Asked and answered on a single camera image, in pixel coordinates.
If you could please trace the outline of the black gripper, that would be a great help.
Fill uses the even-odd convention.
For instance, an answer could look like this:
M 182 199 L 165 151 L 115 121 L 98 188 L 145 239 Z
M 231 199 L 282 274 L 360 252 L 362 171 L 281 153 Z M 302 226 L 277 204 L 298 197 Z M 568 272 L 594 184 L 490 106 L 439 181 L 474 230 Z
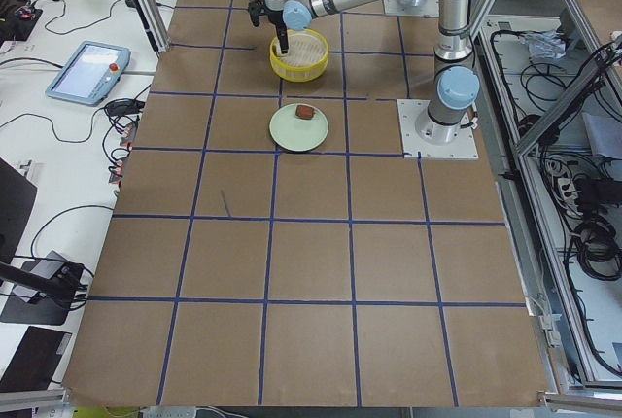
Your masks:
M 285 56 L 289 53 L 289 38 L 288 38 L 288 28 L 286 24 L 283 22 L 281 17 L 277 17 L 274 19 L 273 24 L 276 30 L 276 36 L 278 39 L 278 55 Z

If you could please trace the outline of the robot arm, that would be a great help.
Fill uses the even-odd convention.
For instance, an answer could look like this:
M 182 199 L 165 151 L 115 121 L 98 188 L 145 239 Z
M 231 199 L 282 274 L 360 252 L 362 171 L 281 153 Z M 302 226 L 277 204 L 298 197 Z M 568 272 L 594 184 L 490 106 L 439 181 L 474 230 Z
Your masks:
M 341 23 L 347 97 L 428 100 L 407 130 L 446 146 L 465 126 L 480 88 L 469 35 L 470 0 L 249 0 L 254 24 L 275 26 L 278 54 L 294 54 L 294 36 L 328 19 Z

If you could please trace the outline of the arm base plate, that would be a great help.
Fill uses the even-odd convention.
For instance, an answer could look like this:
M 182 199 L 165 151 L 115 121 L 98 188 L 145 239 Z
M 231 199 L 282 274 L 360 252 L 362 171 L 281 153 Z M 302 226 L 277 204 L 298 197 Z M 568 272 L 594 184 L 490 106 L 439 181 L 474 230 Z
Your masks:
M 479 154 L 467 113 L 454 125 L 435 123 L 426 99 L 399 99 L 397 116 L 402 155 L 412 159 L 477 160 Z

